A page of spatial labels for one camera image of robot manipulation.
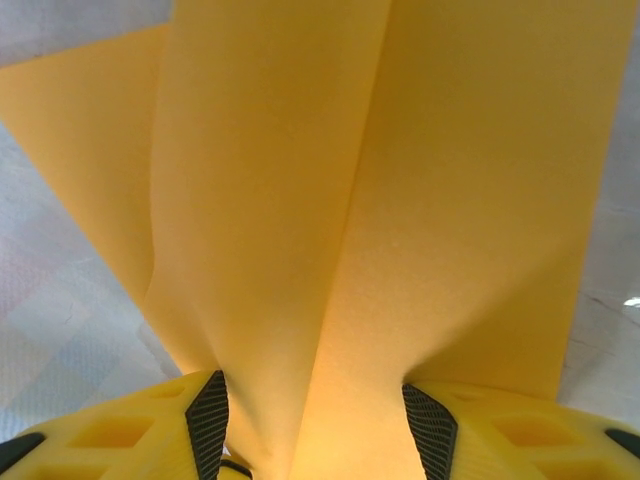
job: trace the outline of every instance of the yellow paper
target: yellow paper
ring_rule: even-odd
[[[555,395],[634,8],[181,0],[0,118],[256,478],[418,479],[404,380]]]
[[[166,27],[0,71],[0,120],[136,303],[153,270],[149,156]]]

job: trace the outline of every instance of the background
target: background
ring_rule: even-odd
[[[0,66],[163,22],[169,9],[170,0],[0,0]],[[640,428],[639,27],[633,43],[559,400]],[[177,375],[0,123],[0,441]]]

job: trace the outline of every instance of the black mesh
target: black mesh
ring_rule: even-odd
[[[449,410],[413,385],[403,385],[402,396],[427,479],[448,480],[458,424]]]
[[[229,423],[227,385],[221,371],[207,381],[185,415],[198,478],[215,480]]]

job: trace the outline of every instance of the crease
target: crease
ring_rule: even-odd
[[[324,308],[324,313],[323,313],[323,320],[321,322],[320,325],[320,329],[318,332],[318,342],[316,345],[316,351],[313,357],[313,363],[311,366],[311,375],[309,377],[309,383],[307,386],[307,393],[306,396],[304,398],[304,402],[303,402],[303,408],[302,408],[302,416],[300,418],[300,425],[298,427],[298,435],[296,436],[296,441],[294,443],[294,452],[293,452],[293,456],[292,456],[292,465],[289,467],[289,470],[287,472],[287,478],[290,478],[291,476],[291,469],[293,467],[293,464],[295,463],[295,459],[297,458],[297,451],[298,451],[298,446],[300,443],[300,434],[302,431],[302,426],[304,425],[304,419],[307,413],[307,407],[308,407],[308,403],[309,403],[309,394],[311,391],[311,386],[313,384],[313,377],[314,377],[314,372],[316,370],[316,366],[318,363],[318,356],[319,356],[319,351],[320,351],[320,347],[321,347],[321,343],[322,343],[322,338],[324,337],[324,331],[326,330],[326,317],[327,317],[327,311],[329,308],[329,303],[331,298],[333,297],[333,292],[335,289],[335,283],[336,283],[336,278],[338,276],[338,269],[340,264],[342,263],[342,258],[343,258],[343,251],[344,251],[344,244],[346,242],[346,237],[347,237],[347,231],[348,231],[348,227],[349,224],[351,223],[351,219],[352,219],[352,212],[353,212],[353,202],[354,202],[354,197],[355,197],[355,191],[356,191],[356,187],[357,187],[357,180],[358,180],[358,175],[359,172],[362,168],[362,157],[364,154],[364,145],[366,142],[366,139],[368,138],[368,132],[369,132],[369,127],[370,127],[370,123],[371,123],[371,111],[373,108],[373,103],[374,103],[374,99],[376,96],[376,92],[378,90],[378,85],[380,83],[380,70],[381,70],[381,65],[385,59],[385,52],[386,52],[386,46],[388,43],[388,39],[389,39],[389,30],[391,28],[391,20],[393,18],[393,14],[395,12],[395,8],[398,4],[400,0],[389,0],[389,5],[387,8],[387,16],[386,16],[386,21],[385,21],[385,26],[384,26],[384,31],[382,34],[382,40],[380,42],[380,49],[379,49],[379,55],[378,55],[378,61],[375,64],[374,67],[374,71],[373,71],[373,81],[371,83],[371,92],[369,94],[369,103],[366,106],[366,112],[364,115],[364,121],[363,121],[363,126],[362,126],[362,133],[360,135],[360,145],[358,148],[358,153],[357,153],[357,160],[356,160],[356,165],[353,169],[353,175],[352,175],[352,182],[351,182],[351,190],[349,191],[349,194],[347,196],[347,204],[346,204],[346,209],[345,209],[345,215],[344,215],[344,220],[343,220],[343,225],[342,225],[342,232],[340,234],[340,239],[339,239],[339,246],[338,246],[338,254],[336,255],[336,259],[335,259],[335,264],[334,264],[334,269],[333,269],[333,275],[331,277],[331,281],[329,282],[329,288],[328,288],[328,292],[327,292],[327,297],[326,297],[326,302],[325,302],[325,308]]]
[[[167,26],[171,26],[171,23],[173,23],[171,20],[168,22]],[[160,55],[159,57],[161,58],[161,61],[158,65],[158,78],[156,79],[156,85],[155,85],[155,89],[156,89],[156,95],[155,95],[155,102],[153,103],[153,111],[151,112],[151,118],[152,120],[152,125],[151,125],[151,131],[149,132],[149,169],[148,169],[148,175],[147,175],[147,193],[148,193],[148,202],[147,202],[147,206],[149,208],[149,230],[150,230],[150,236],[149,236],[149,248],[151,250],[151,268],[149,270],[149,282],[147,283],[147,288],[145,289],[144,293],[142,294],[141,300],[140,300],[140,305],[139,308],[142,311],[143,317],[145,317],[145,322],[147,322],[147,324],[149,324],[148,320],[146,319],[146,315],[144,314],[145,311],[145,307],[147,306],[148,303],[148,297],[149,297],[149,292],[151,290],[151,287],[153,285],[153,280],[156,277],[156,273],[157,273],[157,251],[156,251],[156,246],[155,246],[155,235],[154,235],[154,221],[153,221],[153,196],[151,195],[151,191],[152,191],[152,185],[153,185],[153,159],[155,157],[154,155],[154,145],[156,144],[155,139],[156,139],[156,124],[157,124],[157,117],[158,117],[158,103],[159,103],[159,97],[160,97],[160,85],[162,83],[162,77],[164,76],[164,71],[166,68],[166,54],[167,54],[167,45],[169,44],[169,35],[171,35],[171,29],[169,28],[168,31],[165,33],[164,36],[164,40],[162,42],[162,48],[160,51]]]

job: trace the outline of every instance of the yellow sheet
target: yellow sheet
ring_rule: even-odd
[[[634,10],[180,0],[0,118],[257,478],[418,479],[403,379],[555,395]]]

